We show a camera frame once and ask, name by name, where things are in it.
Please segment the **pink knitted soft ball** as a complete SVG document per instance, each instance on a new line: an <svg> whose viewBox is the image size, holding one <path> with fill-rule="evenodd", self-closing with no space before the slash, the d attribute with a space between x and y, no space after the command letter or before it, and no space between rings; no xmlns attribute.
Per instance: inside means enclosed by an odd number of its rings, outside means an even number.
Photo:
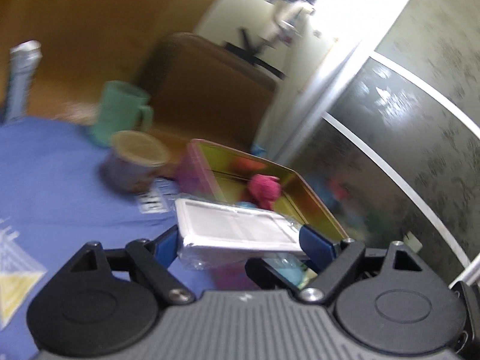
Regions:
<svg viewBox="0 0 480 360"><path fill-rule="evenodd" d="M247 184L247 192L260 209L271 211L281 196L279 178L273 175L253 175Z"/></svg>

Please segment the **blue glasses case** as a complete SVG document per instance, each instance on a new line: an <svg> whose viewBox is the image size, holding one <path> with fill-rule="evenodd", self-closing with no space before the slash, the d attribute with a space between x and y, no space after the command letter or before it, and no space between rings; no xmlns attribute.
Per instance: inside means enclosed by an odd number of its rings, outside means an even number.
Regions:
<svg viewBox="0 0 480 360"><path fill-rule="evenodd" d="M264 258L281 277L297 289L304 287L308 279L307 265L290 253L276 253Z"/></svg>

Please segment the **peanut can with lid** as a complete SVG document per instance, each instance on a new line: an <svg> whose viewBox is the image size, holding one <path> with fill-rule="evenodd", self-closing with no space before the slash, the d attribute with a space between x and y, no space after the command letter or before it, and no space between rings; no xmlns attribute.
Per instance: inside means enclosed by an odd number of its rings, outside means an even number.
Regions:
<svg viewBox="0 0 480 360"><path fill-rule="evenodd" d="M100 165L100 176L116 191L142 194L151 189L158 170L169 159L168 148L153 136L138 131L119 131L111 137L109 154Z"/></svg>

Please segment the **pink tin box gold interior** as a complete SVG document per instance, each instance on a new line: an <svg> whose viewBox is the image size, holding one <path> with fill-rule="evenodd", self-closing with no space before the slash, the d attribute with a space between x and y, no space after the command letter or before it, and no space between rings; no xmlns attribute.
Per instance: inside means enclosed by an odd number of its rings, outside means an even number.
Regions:
<svg viewBox="0 0 480 360"><path fill-rule="evenodd" d="M347 234L295 171L194 139L177 171L178 256L200 289L252 289L245 264L266 263L301 286L327 267Z"/></svg>

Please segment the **blue patterned tablecloth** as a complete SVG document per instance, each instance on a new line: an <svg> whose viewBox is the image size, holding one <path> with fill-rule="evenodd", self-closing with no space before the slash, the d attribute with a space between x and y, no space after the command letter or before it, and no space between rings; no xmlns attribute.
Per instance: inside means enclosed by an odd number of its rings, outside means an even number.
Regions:
<svg viewBox="0 0 480 360"><path fill-rule="evenodd" d="M30 301L86 242L121 248L176 223L177 187L160 183L160 201L108 188L99 176L107 150L84 127L28 117L1 127L1 357L37 352L26 326Z"/></svg>

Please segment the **mint green plastic mug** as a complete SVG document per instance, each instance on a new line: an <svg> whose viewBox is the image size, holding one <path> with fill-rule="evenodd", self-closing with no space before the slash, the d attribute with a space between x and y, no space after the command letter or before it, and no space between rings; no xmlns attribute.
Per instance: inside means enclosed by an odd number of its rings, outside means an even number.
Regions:
<svg viewBox="0 0 480 360"><path fill-rule="evenodd" d="M110 80L103 86L97 119L89 135L99 146L108 147L113 134L124 130L151 128L154 111L148 105L151 96L128 82Z"/></svg>

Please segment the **brown chair back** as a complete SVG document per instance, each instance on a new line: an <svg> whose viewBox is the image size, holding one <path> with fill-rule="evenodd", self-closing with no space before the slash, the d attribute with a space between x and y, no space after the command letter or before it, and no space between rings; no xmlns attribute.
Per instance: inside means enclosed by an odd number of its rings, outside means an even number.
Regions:
<svg viewBox="0 0 480 360"><path fill-rule="evenodd" d="M133 83L150 94L155 126L243 151L277 89L270 76L193 33L160 39Z"/></svg>

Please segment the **green white drink carton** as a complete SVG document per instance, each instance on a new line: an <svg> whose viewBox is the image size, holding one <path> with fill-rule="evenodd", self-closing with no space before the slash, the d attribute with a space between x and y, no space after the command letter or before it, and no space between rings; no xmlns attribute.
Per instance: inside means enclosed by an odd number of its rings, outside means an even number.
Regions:
<svg viewBox="0 0 480 360"><path fill-rule="evenodd" d="M41 43L30 40L10 48L9 72L1 124L7 125L26 116L32 79L41 62Z"/></svg>

